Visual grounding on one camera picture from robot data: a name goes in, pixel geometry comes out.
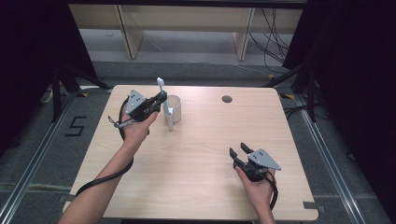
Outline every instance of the metal bar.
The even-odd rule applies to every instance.
[[[296,99],[298,105],[305,105],[304,98],[301,95],[297,95]],[[327,148],[327,145],[320,134],[317,124],[311,121],[306,111],[303,110],[302,113],[305,124],[308,127],[308,130],[311,133],[312,138],[315,141],[315,144],[317,145],[318,152],[321,158],[323,159],[323,162],[327,168],[327,171],[329,172],[329,175],[340,196],[340,199],[344,204],[344,207],[346,209],[347,214],[349,215],[351,222],[359,223],[359,224],[367,223],[349,187],[347,186],[346,181],[344,180],[340,170],[338,169],[337,164],[332,158],[332,154],[330,153],[330,150]]]
[[[69,92],[64,101],[64,110],[60,114],[59,118],[52,122],[49,126],[49,129],[47,130],[43,140],[35,151],[35,155],[32,157],[20,180],[11,191],[11,194],[8,196],[6,203],[4,203],[1,207],[0,220],[2,224],[9,223],[15,212],[17,211],[26,190],[29,188],[30,183],[35,177],[35,173],[37,172],[41,162],[47,155],[50,144],[52,143],[55,134],[59,130],[59,127],[64,120],[67,109],[70,107],[73,100],[76,99],[76,96],[76,93]]]

